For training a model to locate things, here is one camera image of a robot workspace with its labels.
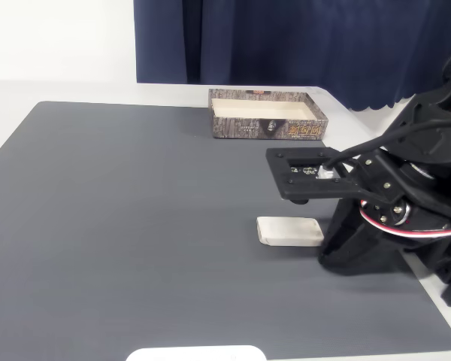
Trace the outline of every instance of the white table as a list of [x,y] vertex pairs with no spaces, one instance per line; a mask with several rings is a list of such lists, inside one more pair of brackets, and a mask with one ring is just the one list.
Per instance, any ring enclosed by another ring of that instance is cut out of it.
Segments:
[[[251,86],[195,86],[167,84],[123,83],[52,83],[31,81],[0,81],[0,147],[18,127],[33,107],[44,101],[92,102],[130,105],[161,105],[177,107],[207,107],[210,87],[251,89]],[[326,146],[343,150],[373,138],[369,128],[357,120],[327,91],[317,87],[274,87],[265,90],[307,91],[329,118],[324,137]],[[414,255],[404,255],[414,273],[451,326],[451,308],[440,297],[445,285],[435,275],[429,275]],[[352,357],[335,357],[341,361]],[[354,360],[451,360],[451,351],[403,355],[358,356]]]

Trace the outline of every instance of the cardboard box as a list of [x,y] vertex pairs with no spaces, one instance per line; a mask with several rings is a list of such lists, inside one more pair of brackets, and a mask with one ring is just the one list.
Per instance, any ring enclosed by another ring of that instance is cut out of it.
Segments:
[[328,118],[307,93],[209,89],[215,138],[318,141]]

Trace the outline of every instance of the curtain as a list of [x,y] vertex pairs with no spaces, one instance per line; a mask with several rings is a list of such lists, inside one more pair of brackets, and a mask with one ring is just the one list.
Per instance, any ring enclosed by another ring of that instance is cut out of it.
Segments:
[[441,85],[451,0],[135,0],[141,83],[320,86],[348,108]]

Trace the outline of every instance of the white block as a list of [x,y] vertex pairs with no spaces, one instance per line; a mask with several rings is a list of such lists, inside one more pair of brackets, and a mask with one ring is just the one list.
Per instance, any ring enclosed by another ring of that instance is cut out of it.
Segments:
[[318,247],[324,240],[313,218],[257,217],[257,233],[269,246]]

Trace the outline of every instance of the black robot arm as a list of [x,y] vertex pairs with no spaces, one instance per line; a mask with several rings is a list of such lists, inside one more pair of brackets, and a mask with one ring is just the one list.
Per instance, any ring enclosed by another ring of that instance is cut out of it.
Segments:
[[[451,283],[451,59],[443,79],[371,141],[342,152],[267,150],[283,199],[341,199],[319,256],[326,268],[371,272],[405,249]],[[451,305],[451,284],[443,297]]]

